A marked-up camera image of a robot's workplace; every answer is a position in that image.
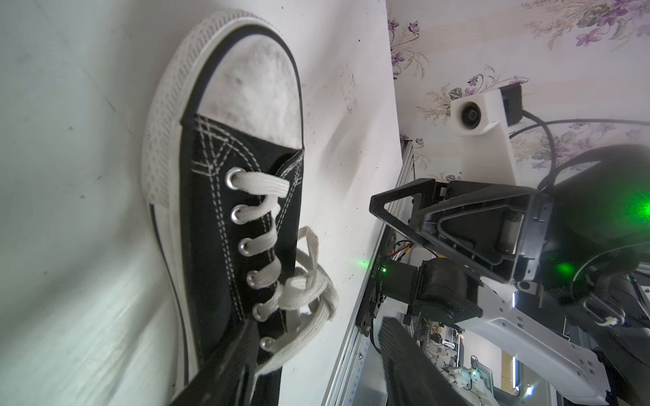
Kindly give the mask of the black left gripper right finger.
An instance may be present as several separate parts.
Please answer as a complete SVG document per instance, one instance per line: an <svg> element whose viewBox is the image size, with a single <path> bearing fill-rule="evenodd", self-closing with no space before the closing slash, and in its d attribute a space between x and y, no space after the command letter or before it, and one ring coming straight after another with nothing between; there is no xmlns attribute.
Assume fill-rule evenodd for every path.
<svg viewBox="0 0 650 406"><path fill-rule="evenodd" d="M388 400L392 406L466 405L443 374L424 355L395 318L386 317L379 331Z"/></svg>

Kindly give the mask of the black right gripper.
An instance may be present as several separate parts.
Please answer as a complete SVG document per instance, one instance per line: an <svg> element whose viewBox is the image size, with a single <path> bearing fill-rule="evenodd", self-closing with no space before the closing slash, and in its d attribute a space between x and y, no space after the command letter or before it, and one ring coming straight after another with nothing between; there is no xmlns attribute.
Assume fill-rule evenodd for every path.
<svg viewBox="0 0 650 406"><path fill-rule="evenodd" d="M532 282L553 199L524 186L417 179L373 196L373 216L415 245L503 284Z"/></svg>

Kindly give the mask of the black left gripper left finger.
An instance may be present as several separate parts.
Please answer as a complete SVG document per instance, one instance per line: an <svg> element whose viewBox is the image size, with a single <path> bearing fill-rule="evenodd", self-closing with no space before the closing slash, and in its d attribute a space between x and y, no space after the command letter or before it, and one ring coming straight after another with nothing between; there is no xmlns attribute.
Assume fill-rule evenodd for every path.
<svg viewBox="0 0 650 406"><path fill-rule="evenodd" d="M245 406L252 400L257 367L257 323L245 321L227 334L172 406Z"/></svg>

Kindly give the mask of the black canvas sneaker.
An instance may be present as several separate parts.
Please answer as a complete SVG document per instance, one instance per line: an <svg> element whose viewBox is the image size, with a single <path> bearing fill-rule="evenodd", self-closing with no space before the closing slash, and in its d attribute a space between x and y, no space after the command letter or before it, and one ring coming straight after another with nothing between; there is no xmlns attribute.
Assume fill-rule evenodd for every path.
<svg viewBox="0 0 650 406"><path fill-rule="evenodd" d="M248 405L275 405L284 365L331 321L338 294L301 226L301 81L279 32L249 12L206 17L154 94L142 186L179 317L180 395L223 338L257 323Z"/></svg>

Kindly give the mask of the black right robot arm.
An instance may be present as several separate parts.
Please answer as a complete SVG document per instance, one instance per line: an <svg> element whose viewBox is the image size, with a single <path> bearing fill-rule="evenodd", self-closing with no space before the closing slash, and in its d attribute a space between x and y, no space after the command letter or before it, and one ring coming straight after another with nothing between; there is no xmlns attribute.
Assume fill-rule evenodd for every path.
<svg viewBox="0 0 650 406"><path fill-rule="evenodd" d="M597 343L631 397L649 399L649 301L633 274L649 256L649 150L610 145L553 169L536 188L418 180L370 211L435 255L384 294L435 321L481 321L482 277L534 284Z"/></svg>

